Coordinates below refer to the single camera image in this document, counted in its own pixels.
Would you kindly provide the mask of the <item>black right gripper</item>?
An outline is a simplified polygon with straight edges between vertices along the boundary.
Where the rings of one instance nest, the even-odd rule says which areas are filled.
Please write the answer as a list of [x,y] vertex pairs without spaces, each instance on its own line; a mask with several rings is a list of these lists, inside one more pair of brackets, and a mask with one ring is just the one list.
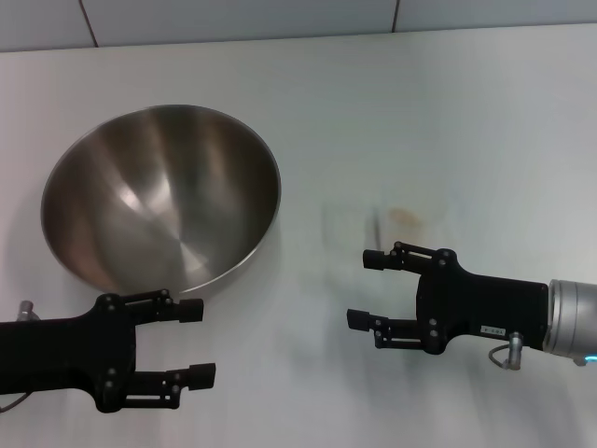
[[420,275],[415,320],[348,309],[350,329],[373,332],[378,349],[442,354],[462,335],[507,340],[513,332],[525,346],[543,348],[548,327],[548,286],[465,270],[452,250],[396,242],[389,252],[363,251],[363,267]]

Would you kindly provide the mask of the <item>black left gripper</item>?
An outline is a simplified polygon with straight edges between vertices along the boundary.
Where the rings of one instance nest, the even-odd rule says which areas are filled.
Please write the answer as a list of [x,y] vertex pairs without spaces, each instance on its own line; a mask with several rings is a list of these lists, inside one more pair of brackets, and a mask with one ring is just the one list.
[[215,363],[134,372],[133,320],[201,322],[203,310],[202,299],[176,302],[168,289],[160,289],[122,297],[103,295],[76,317],[4,322],[1,393],[79,389],[90,394],[102,413],[122,408],[178,409],[185,388],[214,387]]

